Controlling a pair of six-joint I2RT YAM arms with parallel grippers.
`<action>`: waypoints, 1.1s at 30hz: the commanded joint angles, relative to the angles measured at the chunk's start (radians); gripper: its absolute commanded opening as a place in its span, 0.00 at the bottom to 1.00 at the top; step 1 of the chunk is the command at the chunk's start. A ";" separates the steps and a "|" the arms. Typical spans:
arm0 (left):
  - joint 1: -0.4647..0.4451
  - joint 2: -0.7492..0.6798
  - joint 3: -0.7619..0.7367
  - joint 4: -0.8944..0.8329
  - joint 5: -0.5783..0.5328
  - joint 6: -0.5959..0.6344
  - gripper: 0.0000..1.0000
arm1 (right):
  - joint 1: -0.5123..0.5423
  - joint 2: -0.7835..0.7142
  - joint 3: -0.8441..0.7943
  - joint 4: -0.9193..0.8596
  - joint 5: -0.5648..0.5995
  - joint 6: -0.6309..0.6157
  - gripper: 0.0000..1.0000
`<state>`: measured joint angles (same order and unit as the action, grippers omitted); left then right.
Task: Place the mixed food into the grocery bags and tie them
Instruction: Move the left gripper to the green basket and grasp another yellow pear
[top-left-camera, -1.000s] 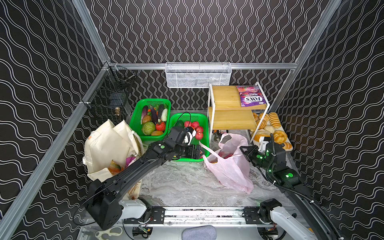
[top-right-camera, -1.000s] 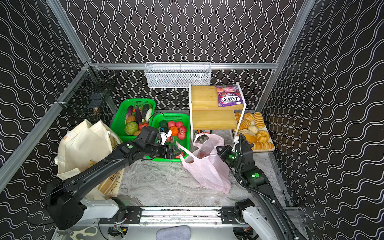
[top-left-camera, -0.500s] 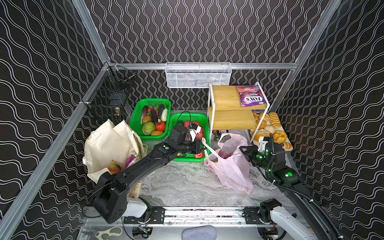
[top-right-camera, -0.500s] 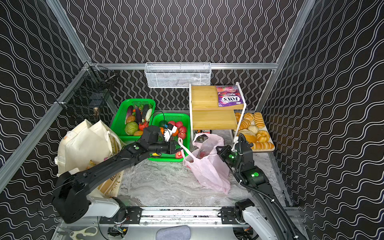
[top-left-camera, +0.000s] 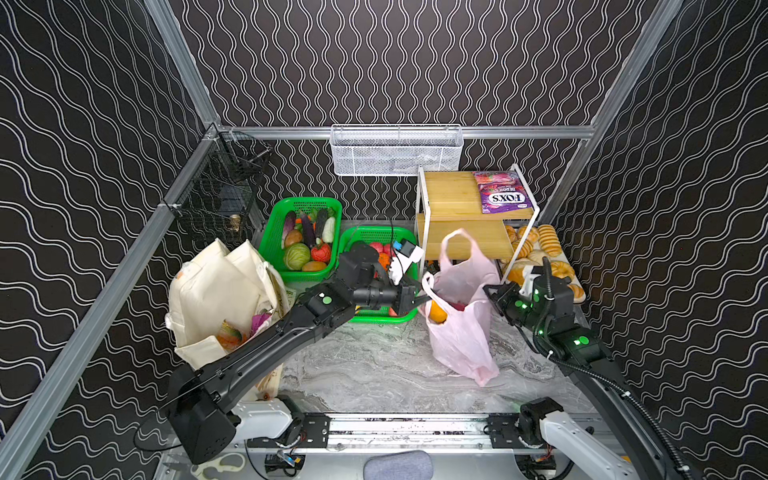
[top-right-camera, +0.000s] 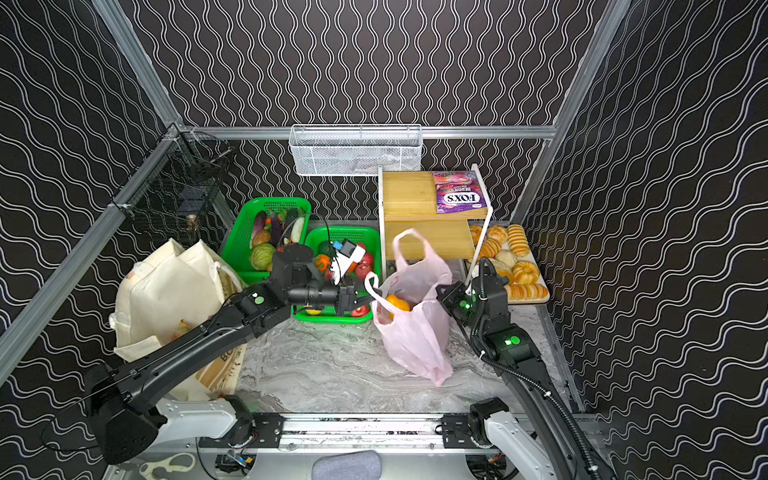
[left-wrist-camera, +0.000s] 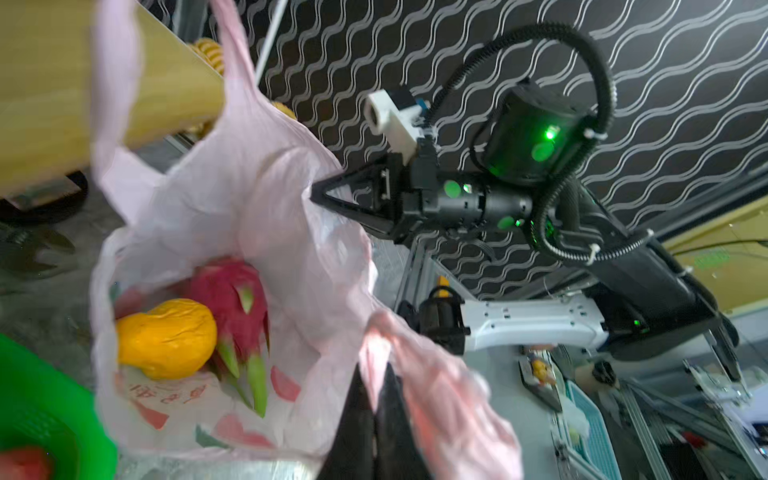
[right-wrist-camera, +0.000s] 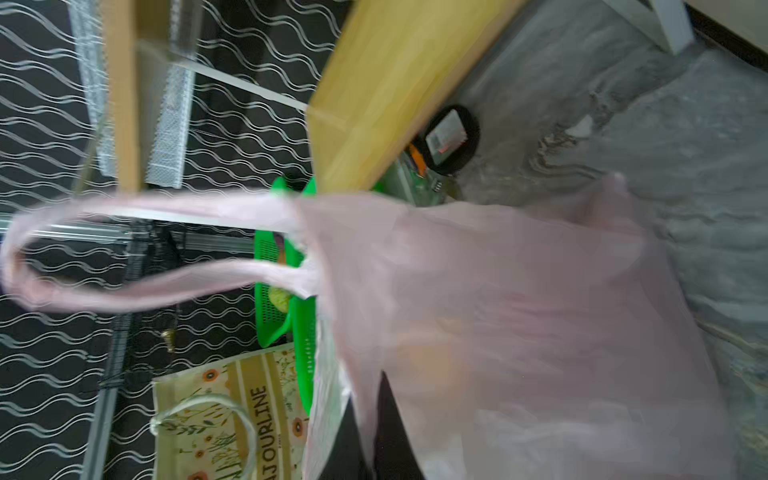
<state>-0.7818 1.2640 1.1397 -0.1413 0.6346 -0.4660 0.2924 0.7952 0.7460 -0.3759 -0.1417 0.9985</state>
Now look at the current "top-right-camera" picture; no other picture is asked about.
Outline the yellow pear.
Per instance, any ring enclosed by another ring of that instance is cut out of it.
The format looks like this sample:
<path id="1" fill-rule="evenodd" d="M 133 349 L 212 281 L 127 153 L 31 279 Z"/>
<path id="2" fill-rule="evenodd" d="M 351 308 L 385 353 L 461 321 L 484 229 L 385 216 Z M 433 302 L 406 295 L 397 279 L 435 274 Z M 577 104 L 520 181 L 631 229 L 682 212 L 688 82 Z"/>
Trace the yellow pear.
<path id="1" fill-rule="evenodd" d="M 412 309 L 408 301 L 394 294 L 388 295 L 386 297 L 386 301 L 391 305 L 393 309 L 397 309 L 399 311 L 409 312 Z"/>

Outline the pink plastic grocery bag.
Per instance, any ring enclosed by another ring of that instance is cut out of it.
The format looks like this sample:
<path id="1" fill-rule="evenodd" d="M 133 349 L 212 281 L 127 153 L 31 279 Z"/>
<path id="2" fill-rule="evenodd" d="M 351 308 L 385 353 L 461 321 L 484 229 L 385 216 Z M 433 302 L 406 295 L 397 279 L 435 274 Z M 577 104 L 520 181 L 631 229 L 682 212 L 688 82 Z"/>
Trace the pink plastic grocery bag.
<path id="1" fill-rule="evenodd" d="M 414 264 L 408 263 L 400 248 L 400 242 L 408 236 L 423 247 L 424 258 Z M 446 356 L 451 318 L 437 300 L 436 286 L 453 283 L 451 269 L 413 228 L 398 234 L 392 248 L 395 273 L 383 283 L 373 272 L 363 280 L 365 290 L 373 297 L 374 325 L 395 363 L 439 387 L 453 375 L 453 367 Z M 390 294 L 408 301 L 412 309 L 393 309 L 386 301 Z"/>

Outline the orange Fox's candy bag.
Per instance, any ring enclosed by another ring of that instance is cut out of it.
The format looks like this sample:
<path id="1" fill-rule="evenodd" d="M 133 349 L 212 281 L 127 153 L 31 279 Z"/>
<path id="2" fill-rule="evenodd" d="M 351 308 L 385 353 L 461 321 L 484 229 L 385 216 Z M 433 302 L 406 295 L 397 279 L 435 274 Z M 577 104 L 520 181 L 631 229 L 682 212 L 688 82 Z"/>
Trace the orange Fox's candy bag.
<path id="1" fill-rule="evenodd" d="M 176 339 L 190 332 L 192 329 L 193 329 L 193 326 L 189 325 L 184 320 L 181 320 L 176 326 L 175 330 L 173 331 L 171 340 L 175 341 Z"/>

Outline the cream canvas tote bag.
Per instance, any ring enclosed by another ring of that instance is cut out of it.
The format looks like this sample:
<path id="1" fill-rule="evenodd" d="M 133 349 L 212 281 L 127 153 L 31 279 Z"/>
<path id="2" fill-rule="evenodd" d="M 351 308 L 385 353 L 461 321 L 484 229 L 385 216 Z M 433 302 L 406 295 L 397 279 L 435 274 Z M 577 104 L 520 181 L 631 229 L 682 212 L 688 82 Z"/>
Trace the cream canvas tote bag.
<path id="1" fill-rule="evenodd" d="M 136 263 L 122 280 L 109 315 L 114 353 L 138 360 L 172 342 L 181 320 L 193 328 L 214 315 L 245 282 L 207 244 L 170 239 Z"/>

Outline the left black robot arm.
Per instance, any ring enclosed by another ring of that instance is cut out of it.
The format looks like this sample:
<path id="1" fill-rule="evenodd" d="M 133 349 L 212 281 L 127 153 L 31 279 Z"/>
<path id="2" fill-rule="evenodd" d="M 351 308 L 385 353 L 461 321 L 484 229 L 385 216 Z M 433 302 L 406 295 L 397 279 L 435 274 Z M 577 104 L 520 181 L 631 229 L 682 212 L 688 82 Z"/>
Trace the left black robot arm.
<path id="1" fill-rule="evenodd" d="M 253 415 L 238 397 L 175 401 L 169 393 L 224 353 L 288 320 L 295 307 L 332 307 L 342 314 L 371 301 L 353 285 L 327 281 L 308 246 L 284 247 L 274 254 L 266 280 L 234 294 L 201 325 L 136 361 L 87 373 L 85 416 L 103 460 L 118 465 L 151 446 L 191 438 L 248 443 Z"/>

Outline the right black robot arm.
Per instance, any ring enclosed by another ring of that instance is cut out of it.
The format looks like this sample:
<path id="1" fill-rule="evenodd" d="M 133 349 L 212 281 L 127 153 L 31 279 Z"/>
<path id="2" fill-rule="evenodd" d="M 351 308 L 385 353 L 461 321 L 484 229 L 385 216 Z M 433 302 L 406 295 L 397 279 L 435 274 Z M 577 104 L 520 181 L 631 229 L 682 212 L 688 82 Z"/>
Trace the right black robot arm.
<path id="1" fill-rule="evenodd" d="M 509 279 L 489 260 L 467 284 L 436 286 L 436 299 L 456 321 L 471 351 L 493 369 L 518 398 L 533 427 L 526 432 L 498 398 L 473 404 L 470 439 L 500 450 L 522 479 L 614 479 L 557 392 L 531 336 L 511 320 Z"/>

